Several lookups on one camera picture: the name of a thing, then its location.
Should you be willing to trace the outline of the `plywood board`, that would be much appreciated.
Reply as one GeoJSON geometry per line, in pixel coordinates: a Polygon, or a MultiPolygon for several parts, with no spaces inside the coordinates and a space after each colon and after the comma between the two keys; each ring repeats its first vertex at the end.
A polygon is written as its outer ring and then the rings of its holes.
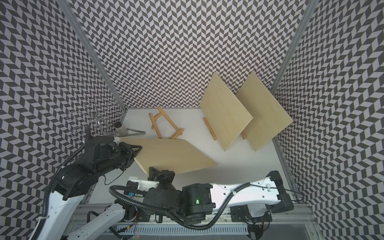
{"type": "Polygon", "coordinates": [[[147,175],[151,167],[183,174],[217,165],[186,140],[124,137],[120,141],[142,147],[135,160],[147,175]]]}
{"type": "Polygon", "coordinates": [[[254,151],[262,148],[293,122],[254,72],[248,76],[236,97],[253,117],[243,133],[254,151]]]}
{"type": "Polygon", "coordinates": [[[253,119],[218,73],[213,73],[200,108],[224,151],[230,148],[253,119]]]}

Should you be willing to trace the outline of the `small wooden easel piece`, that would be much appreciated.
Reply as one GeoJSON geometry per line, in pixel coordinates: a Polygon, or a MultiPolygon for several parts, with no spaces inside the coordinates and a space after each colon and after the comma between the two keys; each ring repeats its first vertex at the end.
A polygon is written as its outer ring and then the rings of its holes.
{"type": "Polygon", "coordinates": [[[174,133],[169,139],[175,140],[184,134],[184,129],[179,128],[163,108],[158,107],[157,111],[156,114],[149,113],[149,119],[152,124],[151,129],[156,132],[159,139],[163,138],[161,127],[165,127],[166,125],[168,125],[169,130],[171,128],[174,130],[174,133]]]}

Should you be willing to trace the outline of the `wooden easel frame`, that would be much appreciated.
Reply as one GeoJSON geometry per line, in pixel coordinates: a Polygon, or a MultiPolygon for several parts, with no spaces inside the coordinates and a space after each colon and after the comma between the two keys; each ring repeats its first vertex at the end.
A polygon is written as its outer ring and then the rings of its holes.
{"type": "Polygon", "coordinates": [[[207,129],[209,130],[209,132],[210,132],[210,134],[211,134],[213,140],[216,141],[216,140],[217,140],[217,136],[216,136],[216,134],[214,133],[214,130],[212,129],[212,127],[211,127],[211,125],[210,125],[208,119],[207,119],[206,117],[203,117],[203,120],[204,120],[204,123],[205,123],[207,129]]]}
{"type": "Polygon", "coordinates": [[[243,132],[242,132],[242,139],[243,139],[243,140],[246,140],[247,138],[248,138],[248,137],[247,137],[246,133],[243,131],[243,132]]]}

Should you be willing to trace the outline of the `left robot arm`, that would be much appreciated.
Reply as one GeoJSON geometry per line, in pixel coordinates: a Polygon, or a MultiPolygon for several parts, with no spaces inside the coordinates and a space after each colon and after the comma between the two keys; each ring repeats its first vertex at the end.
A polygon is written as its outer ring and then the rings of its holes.
{"type": "Polygon", "coordinates": [[[88,137],[54,173],[30,239],[61,239],[75,209],[99,178],[115,169],[125,171],[141,150],[142,146],[117,143],[114,137],[88,137]]]}

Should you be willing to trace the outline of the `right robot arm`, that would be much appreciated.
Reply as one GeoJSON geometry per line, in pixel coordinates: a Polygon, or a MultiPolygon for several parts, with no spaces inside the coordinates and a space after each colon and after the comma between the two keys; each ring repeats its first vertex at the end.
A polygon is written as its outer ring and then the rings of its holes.
{"type": "Polygon", "coordinates": [[[237,184],[193,184],[176,190],[171,171],[157,171],[156,181],[139,180],[144,203],[154,206],[150,214],[166,216],[180,225],[196,229],[207,215],[213,213],[213,225],[227,208],[244,207],[251,221],[267,212],[285,213],[294,209],[278,171],[271,171],[261,180],[237,184]]]}

